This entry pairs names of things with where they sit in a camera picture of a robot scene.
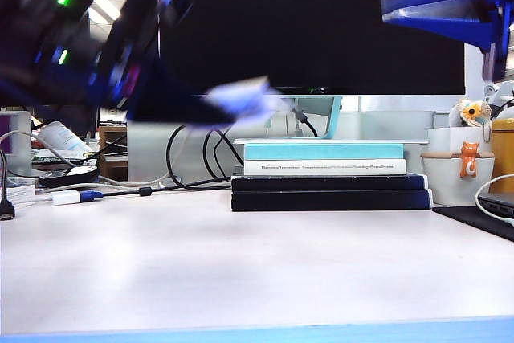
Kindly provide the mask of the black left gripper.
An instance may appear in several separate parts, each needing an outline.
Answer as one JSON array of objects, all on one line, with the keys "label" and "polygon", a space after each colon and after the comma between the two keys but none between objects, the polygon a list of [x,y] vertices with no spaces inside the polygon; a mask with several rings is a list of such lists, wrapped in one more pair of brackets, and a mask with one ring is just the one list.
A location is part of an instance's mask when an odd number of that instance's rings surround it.
[{"label": "black left gripper", "polygon": [[131,121],[193,125],[230,124],[235,117],[203,101],[188,85],[153,69],[159,19],[172,26],[188,0],[126,0],[112,24],[88,85],[96,107],[128,109]]}]

